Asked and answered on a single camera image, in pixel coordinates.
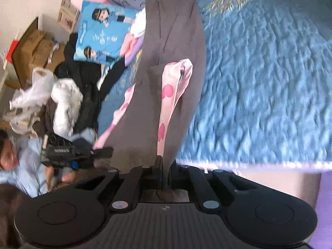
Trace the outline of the person left hand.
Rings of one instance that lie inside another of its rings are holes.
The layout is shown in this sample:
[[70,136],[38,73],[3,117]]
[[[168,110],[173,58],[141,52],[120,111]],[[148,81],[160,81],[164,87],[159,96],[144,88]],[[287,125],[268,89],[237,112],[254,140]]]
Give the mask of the person left hand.
[[46,184],[47,192],[57,188],[58,185],[69,184],[75,180],[76,173],[71,168],[55,169],[54,167],[46,167]]

